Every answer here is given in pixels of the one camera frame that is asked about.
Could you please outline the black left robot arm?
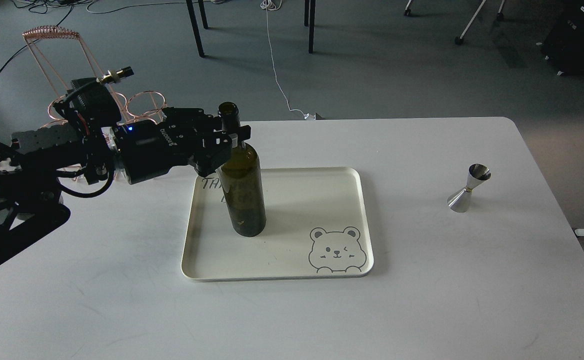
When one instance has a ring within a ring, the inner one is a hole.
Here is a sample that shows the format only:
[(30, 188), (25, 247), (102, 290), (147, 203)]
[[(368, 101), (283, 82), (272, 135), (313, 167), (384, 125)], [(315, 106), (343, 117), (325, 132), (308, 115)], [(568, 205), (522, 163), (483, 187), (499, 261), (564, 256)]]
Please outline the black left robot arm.
[(0, 143), (0, 265), (70, 218), (62, 193), (95, 198), (122, 171), (128, 183), (145, 182), (177, 166), (209, 176), (230, 160), (231, 147), (251, 137), (248, 125), (200, 108), (168, 107), (159, 123), (115, 126), (113, 143), (90, 139), (72, 125), (15, 133)]

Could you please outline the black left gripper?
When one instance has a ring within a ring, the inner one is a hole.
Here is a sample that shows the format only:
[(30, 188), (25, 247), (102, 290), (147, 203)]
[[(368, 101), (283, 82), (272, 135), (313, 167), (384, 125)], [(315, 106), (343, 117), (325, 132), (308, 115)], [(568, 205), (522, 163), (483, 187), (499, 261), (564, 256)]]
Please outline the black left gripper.
[(140, 120), (112, 130), (116, 168), (134, 185), (167, 174), (176, 166), (192, 166), (208, 177), (231, 158), (232, 136), (252, 137), (239, 111), (207, 114), (201, 108), (167, 107), (162, 121)]

